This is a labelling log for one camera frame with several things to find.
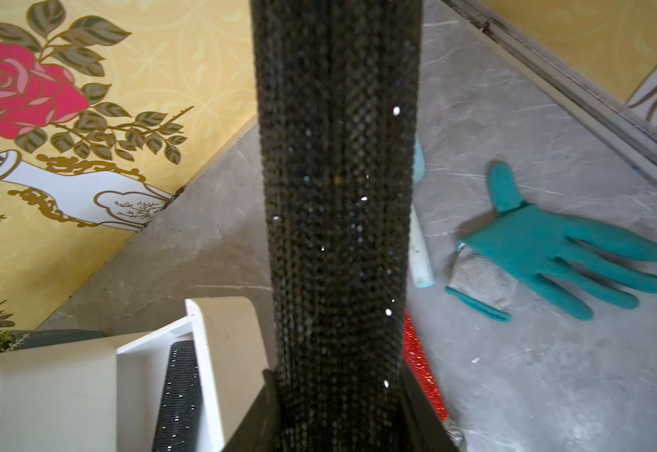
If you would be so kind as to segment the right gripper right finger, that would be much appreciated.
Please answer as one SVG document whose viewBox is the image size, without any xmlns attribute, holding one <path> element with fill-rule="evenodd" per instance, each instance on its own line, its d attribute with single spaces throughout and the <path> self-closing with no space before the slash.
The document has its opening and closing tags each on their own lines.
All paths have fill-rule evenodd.
<svg viewBox="0 0 657 452">
<path fill-rule="evenodd" d="M 458 452 L 409 365 L 400 370 L 401 451 Z"/>
</svg>

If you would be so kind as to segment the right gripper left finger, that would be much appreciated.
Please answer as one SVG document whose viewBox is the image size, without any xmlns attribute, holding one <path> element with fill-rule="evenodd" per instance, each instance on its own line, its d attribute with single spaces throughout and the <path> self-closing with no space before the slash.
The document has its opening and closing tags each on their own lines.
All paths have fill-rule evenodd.
<svg viewBox="0 0 657 452">
<path fill-rule="evenodd" d="M 275 452 L 279 450 L 280 404 L 274 372 L 262 371 L 264 386 L 244 419 L 223 448 L 224 452 Z"/>
</svg>

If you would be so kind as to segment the black microphone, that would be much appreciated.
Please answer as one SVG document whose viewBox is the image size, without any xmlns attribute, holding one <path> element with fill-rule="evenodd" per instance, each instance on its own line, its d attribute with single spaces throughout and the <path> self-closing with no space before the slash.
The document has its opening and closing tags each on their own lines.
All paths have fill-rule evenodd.
<svg viewBox="0 0 657 452">
<path fill-rule="evenodd" d="M 195 344 L 192 340 L 175 342 L 168 354 L 151 450 L 195 451 L 201 403 Z"/>
<path fill-rule="evenodd" d="M 280 447 L 396 451 L 422 5 L 250 11 Z"/>
</svg>

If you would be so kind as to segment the white drawer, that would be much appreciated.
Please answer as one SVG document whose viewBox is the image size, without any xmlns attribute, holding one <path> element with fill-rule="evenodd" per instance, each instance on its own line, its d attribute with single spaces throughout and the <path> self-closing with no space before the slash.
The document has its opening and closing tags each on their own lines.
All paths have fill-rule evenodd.
<svg viewBox="0 0 657 452">
<path fill-rule="evenodd" d="M 169 350 L 183 340 L 197 356 L 199 451 L 222 450 L 261 391 L 268 361 L 253 303 L 242 296 L 187 299 L 182 318 L 117 348 L 117 450 L 151 449 Z"/>
</svg>

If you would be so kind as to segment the red glitter microphone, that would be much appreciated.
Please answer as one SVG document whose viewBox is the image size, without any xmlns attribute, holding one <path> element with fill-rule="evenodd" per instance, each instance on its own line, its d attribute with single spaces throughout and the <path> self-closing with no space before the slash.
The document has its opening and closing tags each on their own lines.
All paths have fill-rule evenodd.
<svg viewBox="0 0 657 452">
<path fill-rule="evenodd" d="M 441 422 L 447 421 L 450 414 L 408 310 L 405 310 L 404 358 Z"/>
</svg>

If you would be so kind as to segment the white three-drawer cabinet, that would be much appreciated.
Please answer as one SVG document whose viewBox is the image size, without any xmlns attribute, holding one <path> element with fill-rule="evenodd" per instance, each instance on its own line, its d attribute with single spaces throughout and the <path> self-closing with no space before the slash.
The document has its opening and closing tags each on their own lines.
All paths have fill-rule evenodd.
<svg viewBox="0 0 657 452">
<path fill-rule="evenodd" d="M 140 334 L 0 354 L 0 451 L 148 451 L 166 347 Z"/>
</svg>

